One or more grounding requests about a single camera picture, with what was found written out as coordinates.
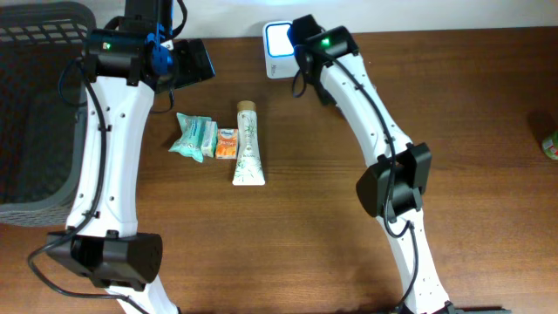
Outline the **teal wet wipes pack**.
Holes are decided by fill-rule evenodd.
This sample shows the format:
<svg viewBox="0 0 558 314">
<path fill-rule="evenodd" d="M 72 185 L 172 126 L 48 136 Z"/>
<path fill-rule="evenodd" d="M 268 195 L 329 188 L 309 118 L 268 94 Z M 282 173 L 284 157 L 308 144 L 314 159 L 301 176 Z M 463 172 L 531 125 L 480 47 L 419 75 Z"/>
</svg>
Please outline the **teal wet wipes pack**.
<svg viewBox="0 0 558 314">
<path fill-rule="evenodd" d="M 203 154 L 201 143 L 205 132 L 205 125 L 212 119 L 204 116 L 189 116 L 183 113 L 176 113 L 180 125 L 181 136 L 169 148 L 170 153 L 178 153 L 184 157 L 202 163 Z"/>
</svg>

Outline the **small white green packet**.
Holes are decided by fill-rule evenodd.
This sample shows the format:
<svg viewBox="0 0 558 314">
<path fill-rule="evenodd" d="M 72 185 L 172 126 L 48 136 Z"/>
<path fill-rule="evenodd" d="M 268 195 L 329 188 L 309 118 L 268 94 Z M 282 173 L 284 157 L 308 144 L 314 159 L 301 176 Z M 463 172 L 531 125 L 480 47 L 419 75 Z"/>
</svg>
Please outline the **small white green packet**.
<svg viewBox="0 0 558 314">
<path fill-rule="evenodd" d="M 212 120 L 206 121 L 201 142 L 201 152 L 203 156 L 214 158 L 217 146 L 217 133 L 217 123 Z"/>
</svg>

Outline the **small orange packet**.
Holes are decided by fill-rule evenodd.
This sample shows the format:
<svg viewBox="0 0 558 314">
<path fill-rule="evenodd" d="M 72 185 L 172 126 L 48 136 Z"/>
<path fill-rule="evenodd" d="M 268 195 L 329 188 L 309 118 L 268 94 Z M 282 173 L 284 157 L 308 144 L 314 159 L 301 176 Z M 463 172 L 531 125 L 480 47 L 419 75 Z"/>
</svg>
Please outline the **small orange packet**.
<svg viewBox="0 0 558 314">
<path fill-rule="evenodd" d="M 217 133 L 217 146 L 215 157 L 217 159 L 233 160 L 237 157 L 238 150 L 238 130 L 219 129 Z"/>
</svg>

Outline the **white cream tube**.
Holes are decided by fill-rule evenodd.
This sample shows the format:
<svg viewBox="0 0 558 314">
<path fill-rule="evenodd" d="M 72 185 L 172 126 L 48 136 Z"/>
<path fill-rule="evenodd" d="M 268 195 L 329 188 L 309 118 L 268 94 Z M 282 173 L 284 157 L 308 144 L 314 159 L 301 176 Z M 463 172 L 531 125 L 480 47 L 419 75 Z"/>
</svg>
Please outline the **white cream tube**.
<svg viewBox="0 0 558 314">
<path fill-rule="evenodd" d="M 235 186 L 263 186 L 265 178 L 258 144 L 256 105 L 243 100 L 237 104 L 237 124 L 239 149 L 235 174 Z"/>
</svg>

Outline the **green lid glass jar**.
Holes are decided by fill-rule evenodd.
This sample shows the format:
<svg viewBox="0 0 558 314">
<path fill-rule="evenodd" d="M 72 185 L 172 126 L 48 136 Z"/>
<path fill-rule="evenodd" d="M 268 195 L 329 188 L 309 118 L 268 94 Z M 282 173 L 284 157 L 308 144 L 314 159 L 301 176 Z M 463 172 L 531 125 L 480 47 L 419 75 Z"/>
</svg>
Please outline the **green lid glass jar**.
<svg viewBox="0 0 558 314">
<path fill-rule="evenodd" d="M 541 142 L 541 149 L 551 160 L 558 160 L 558 131 L 552 132 Z"/>
</svg>

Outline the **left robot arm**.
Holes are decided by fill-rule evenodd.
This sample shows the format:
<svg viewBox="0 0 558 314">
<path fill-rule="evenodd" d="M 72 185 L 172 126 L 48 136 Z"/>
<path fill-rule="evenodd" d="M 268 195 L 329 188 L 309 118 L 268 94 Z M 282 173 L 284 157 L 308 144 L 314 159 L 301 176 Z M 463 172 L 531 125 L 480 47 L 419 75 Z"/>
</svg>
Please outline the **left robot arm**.
<svg viewBox="0 0 558 314">
<path fill-rule="evenodd" d="M 65 229 L 42 252 L 89 279 L 97 298 L 128 313 L 175 313 L 160 280 L 163 242 L 141 233 L 136 186 L 142 137 L 157 94 L 214 76 L 199 39 L 180 39 L 181 1 L 129 1 L 123 15 L 89 32 L 76 60 L 87 97 L 78 191 Z"/>
</svg>

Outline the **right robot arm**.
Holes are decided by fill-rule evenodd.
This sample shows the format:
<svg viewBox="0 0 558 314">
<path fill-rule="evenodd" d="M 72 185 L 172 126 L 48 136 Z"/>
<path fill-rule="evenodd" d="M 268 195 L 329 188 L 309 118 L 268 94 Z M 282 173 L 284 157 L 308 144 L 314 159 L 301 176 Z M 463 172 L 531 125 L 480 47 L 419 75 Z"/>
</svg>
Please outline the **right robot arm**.
<svg viewBox="0 0 558 314">
<path fill-rule="evenodd" d="M 307 15 L 292 22 L 288 38 L 298 77 L 315 88 L 323 104 L 339 109 L 361 148 L 366 170 L 357 182 L 357 197 L 385 232 L 404 289 L 394 312 L 454 313 L 425 235 L 430 149 L 413 143 L 391 117 L 345 27 L 327 31 Z"/>
</svg>

